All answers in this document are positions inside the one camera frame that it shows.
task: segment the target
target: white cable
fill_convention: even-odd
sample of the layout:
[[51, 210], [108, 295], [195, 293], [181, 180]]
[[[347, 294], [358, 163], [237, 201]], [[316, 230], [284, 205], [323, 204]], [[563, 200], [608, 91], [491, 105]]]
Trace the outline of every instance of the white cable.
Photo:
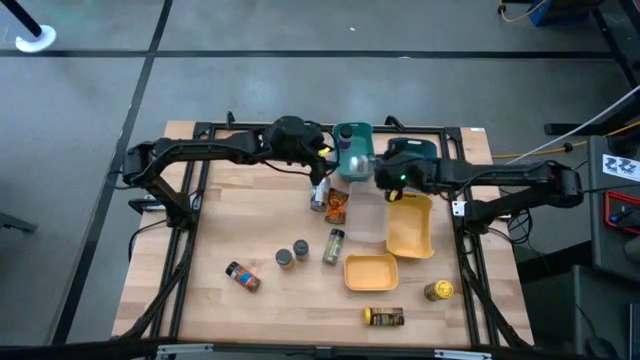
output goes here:
[[634, 94], [636, 91], [638, 91], [638, 90], [640, 90], [640, 86], [637, 86], [635, 89], [633, 89], [633, 90], [629, 91], [625, 96], [623, 96], [622, 98], [620, 98], [620, 100], [616, 101], [613, 105], [609, 106], [609, 107], [608, 107], [608, 108], [606, 108], [603, 112], [601, 112], [600, 114], [596, 115], [595, 117], [593, 117], [591, 120], [587, 121], [586, 123], [584, 123], [584, 124], [582, 124], [582, 125], [578, 126], [577, 128], [575, 128], [575, 129], [573, 129], [573, 130], [569, 131], [568, 133], [566, 133], [566, 134], [564, 134], [564, 135], [562, 135], [562, 136], [560, 136], [560, 137], [557, 137], [557, 138], [555, 138], [555, 139], [553, 139], [553, 140], [549, 141], [548, 143], [546, 143], [546, 144], [544, 144], [544, 145], [538, 146], [537, 148], [535, 148], [535, 149], [533, 149], [533, 150], [529, 151], [528, 153], [521, 155], [521, 156], [520, 156], [519, 158], [517, 158], [517, 159], [513, 159], [513, 160], [511, 160], [511, 161], [507, 162], [507, 164], [513, 164], [514, 162], [516, 162], [516, 161], [518, 161], [518, 160], [522, 160], [522, 159], [526, 158], [527, 156], [529, 156], [529, 155], [533, 154], [534, 152], [538, 152], [538, 151], [540, 151], [540, 150], [542, 150], [542, 149], [546, 148], [546, 147], [547, 147], [547, 146], [549, 146], [549, 145], [555, 144], [555, 143], [557, 143], [558, 141], [560, 141], [560, 140], [562, 140], [562, 139], [564, 139], [564, 138], [566, 138], [566, 137], [568, 137], [568, 136], [571, 136], [571, 135], [575, 134], [576, 132], [578, 132], [578, 131], [582, 130], [582, 129], [583, 129], [584, 127], [586, 127], [587, 125], [589, 125], [589, 124], [591, 124], [591, 123], [593, 123], [593, 122], [596, 122], [596, 121], [600, 120], [600, 118], [602, 118], [603, 116], [607, 115], [607, 113], [608, 113], [609, 111], [613, 110], [615, 107], [617, 107], [618, 105], [620, 105], [623, 101], [627, 100], [629, 97], [631, 97], [631, 95], [633, 95], [633, 94]]

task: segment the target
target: small can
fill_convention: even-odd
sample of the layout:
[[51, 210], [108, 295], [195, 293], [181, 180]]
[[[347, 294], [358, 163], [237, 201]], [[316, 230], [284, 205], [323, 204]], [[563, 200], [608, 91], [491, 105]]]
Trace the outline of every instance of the small can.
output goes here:
[[258, 287], [260, 287], [260, 279], [235, 261], [232, 261], [231, 264], [227, 266], [225, 273], [251, 292], [258, 290]]
[[305, 261], [309, 258], [309, 244], [300, 239], [293, 243], [293, 252], [296, 254], [296, 260]]
[[342, 250], [342, 242], [344, 241], [344, 231], [340, 229], [331, 229], [327, 247], [324, 249], [322, 261], [330, 265], [335, 265]]
[[330, 188], [331, 180], [328, 177], [322, 179], [318, 186], [311, 187], [311, 210], [316, 212], [325, 212], [327, 210]]
[[446, 300], [453, 296], [453, 285], [447, 280], [439, 280], [424, 287], [424, 297], [431, 301]]
[[287, 249], [278, 250], [276, 253], [276, 262], [284, 270], [293, 268], [293, 255], [291, 255], [291, 251]]
[[353, 127], [351, 125], [344, 125], [341, 127], [338, 134], [338, 148], [340, 148], [340, 150], [349, 150], [352, 138]]
[[373, 326], [402, 326], [404, 311], [402, 308], [364, 308], [364, 323]]

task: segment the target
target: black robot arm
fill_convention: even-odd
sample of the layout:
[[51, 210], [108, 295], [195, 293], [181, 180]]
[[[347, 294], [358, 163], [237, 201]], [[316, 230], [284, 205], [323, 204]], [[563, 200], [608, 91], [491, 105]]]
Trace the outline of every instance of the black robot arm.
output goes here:
[[541, 205], [570, 208], [582, 203], [580, 176], [555, 161], [518, 165], [472, 165], [462, 160], [426, 159], [414, 153], [389, 149], [378, 156], [375, 181], [389, 201], [402, 197], [405, 187], [438, 194], [460, 195], [473, 185], [528, 186], [493, 201], [454, 202], [454, 215], [463, 219], [465, 230], [484, 234], [499, 216], [517, 215]]
[[143, 142], [127, 151], [122, 178], [132, 187], [145, 189], [165, 206], [169, 227], [189, 229], [195, 220], [189, 195], [176, 192], [160, 176], [171, 163], [198, 160], [229, 160], [242, 165], [268, 160], [296, 163], [311, 167], [309, 179], [317, 185], [338, 165], [322, 156], [329, 150], [331, 147], [324, 143], [320, 125], [284, 116], [264, 129], [235, 133], [226, 139], [161, 138]]

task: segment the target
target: yellow plastic bowl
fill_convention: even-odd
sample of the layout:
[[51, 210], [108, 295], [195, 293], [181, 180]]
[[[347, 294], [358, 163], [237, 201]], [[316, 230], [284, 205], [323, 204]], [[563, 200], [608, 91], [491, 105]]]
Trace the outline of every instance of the yellow plastic bowl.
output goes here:
[[429, 196], [405, 193], [389, 206], [387, 250], [397, 256], [427, 259], [433, 256]]
[[398, 263], [391, 254], [349, 255], [344, 282], [354, 291], [386, 291], [398, 286]]

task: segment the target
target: yellow lid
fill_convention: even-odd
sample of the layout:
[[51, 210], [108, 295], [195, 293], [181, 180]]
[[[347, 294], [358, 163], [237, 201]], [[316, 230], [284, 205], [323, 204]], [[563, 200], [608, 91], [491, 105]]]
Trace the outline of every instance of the yellow lid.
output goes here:
[[318, 150], [318, 155], [319, 155], [319, 156], [325, 156], [325, 155], [327, 155], [330, 151], [331, 151], [331, 148], [330, 148], [330, 147], [326, 147], [326, 148], [324, 148], [324, 149], [320, 149], [320, 150]]
[[371, 308], [364, 308], [364, 323], [367, 325], [371, 323]]
[[398, 190], [391, 190], [391, 192], [389, 193], [389, 201], [396, 201], [397, 197], [398, 197]]
[[453, 296], [453, 285], [447, 280], [440, 280], [436, 282], [436, 294], [443, 299], [448, 299]]

